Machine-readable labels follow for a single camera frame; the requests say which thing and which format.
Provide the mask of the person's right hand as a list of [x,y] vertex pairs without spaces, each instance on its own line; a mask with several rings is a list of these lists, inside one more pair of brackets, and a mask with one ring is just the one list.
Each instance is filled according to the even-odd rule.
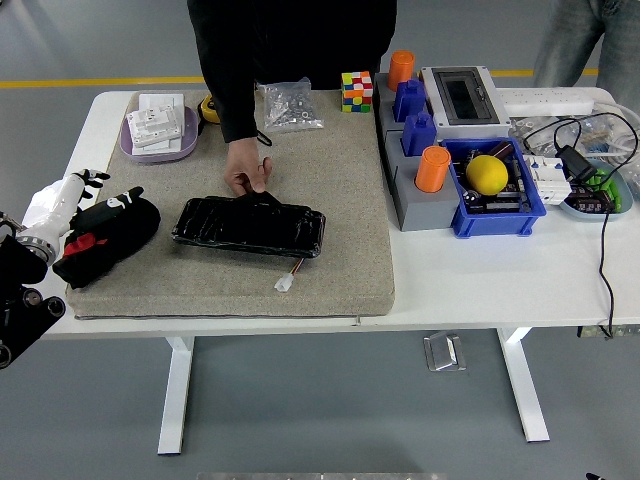
[[272,159],[259,159],[256,137],[232,141],[228,153],[224,180],[236,196],[250,192],[263,193],[272,173]]

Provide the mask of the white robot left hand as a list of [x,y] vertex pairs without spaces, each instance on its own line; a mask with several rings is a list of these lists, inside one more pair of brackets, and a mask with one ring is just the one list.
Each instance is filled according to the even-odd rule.
[[101,188],[110,175],[97,170],[83,169],[36,192],[24,217],[25,230],[17,235],[22,243],[59,245],[59,238],[71,230],[86,232],[115,219],[129,209],[144,189],[136,186],[86,210],[78,208],[80,201],[90,199],[87,186]]

